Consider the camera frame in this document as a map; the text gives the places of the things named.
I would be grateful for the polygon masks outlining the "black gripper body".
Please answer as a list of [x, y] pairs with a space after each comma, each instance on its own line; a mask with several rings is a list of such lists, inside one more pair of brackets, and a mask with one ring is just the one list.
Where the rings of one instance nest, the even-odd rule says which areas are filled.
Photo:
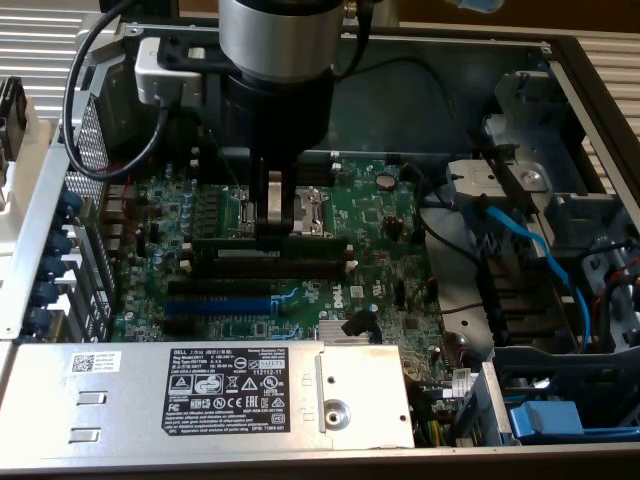
[[224, 135], [262, 156], [295, 157], [326, 136], [333, 93], [331, 70], [298, 83], [227, 75], [222, 78]]

